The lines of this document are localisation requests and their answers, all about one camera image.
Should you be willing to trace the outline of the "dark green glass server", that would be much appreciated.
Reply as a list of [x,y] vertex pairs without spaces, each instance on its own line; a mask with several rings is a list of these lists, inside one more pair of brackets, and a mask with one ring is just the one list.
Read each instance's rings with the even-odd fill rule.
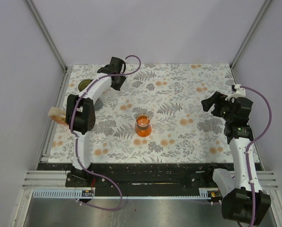
[[99,97],[96,102],[94,103],[94,110],[95,111],[99,111],[101,108],[103,107],[103,101],[102,99]]

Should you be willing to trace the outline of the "orange glass carafe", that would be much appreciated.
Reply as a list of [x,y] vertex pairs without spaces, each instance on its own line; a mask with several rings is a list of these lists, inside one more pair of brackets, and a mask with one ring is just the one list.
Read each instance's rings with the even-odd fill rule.
[[145,113],[140,113],[136,116],[136,128],[135,131],[140,137],[147,137],[151,134],[151,117]]

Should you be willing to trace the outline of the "paper filter holder box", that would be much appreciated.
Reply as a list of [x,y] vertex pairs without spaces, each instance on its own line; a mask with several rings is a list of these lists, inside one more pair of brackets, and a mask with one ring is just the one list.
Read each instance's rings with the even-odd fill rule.
[[48,116],[58,124],[67,125],[66,123],[66,111],[57,107],[51,107],[48,112]]

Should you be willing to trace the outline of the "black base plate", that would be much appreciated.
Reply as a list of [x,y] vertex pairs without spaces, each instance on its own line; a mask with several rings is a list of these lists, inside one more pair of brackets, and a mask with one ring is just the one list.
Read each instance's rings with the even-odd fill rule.
[[233,164],[92,164],[89,171],[104,175],[119,187],[99,176],[89,184],[73,182],[67,174],[66,187],[94,187],[99,195],[196,195],[200,188],[215,188],[214,169],[232,171]]

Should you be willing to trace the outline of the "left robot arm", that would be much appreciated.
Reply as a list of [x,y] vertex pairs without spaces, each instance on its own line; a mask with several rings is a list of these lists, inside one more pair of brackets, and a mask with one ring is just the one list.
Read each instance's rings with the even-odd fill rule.
[[112,57],[110,63],[101,67],[94,79],[79,94],[70,94],[66,104],[66,123],[75,136],[75,158],[70,171],[72,181],[82,187],[92,182],[92,175],[85,171],[91,164],[89,136],[96,123],[95,103],[108,88],[119,90],[126,80],[124,60]]

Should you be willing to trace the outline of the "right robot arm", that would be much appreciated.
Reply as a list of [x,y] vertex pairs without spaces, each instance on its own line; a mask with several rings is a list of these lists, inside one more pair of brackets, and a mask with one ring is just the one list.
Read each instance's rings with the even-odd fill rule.
[[253,159],[254,136],[248,124],[253,102],[238,92],[215,92],[201,104],[205,112],[213,107],[212,115],[225,120],[224,134],[234,163],[234,175],[216,168],[205,175],[205,182],[210,187],[218,186],[224,219],[258,226],[271,206],[271,197],[263,192]]

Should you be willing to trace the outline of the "floral patterned mat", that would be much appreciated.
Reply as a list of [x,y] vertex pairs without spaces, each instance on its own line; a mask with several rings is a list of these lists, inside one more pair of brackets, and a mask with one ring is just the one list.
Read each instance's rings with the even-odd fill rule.
[[[231,92],[229,65],[144,64],[120,91],[102,95],[90,134],[93,163],[231,163],[224,121],[202,110],[214,92]],[[151,134],[137,135],[136,116],[151,117]]]

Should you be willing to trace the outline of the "dark green round lid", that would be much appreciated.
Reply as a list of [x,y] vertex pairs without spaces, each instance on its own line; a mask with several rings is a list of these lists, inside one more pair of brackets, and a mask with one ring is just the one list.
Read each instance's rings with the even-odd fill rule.
[[78,85],[79,92],[83,91],[85,88],[88,87],[88,85],[92,82],[92,79],[85,79],[81,81]]

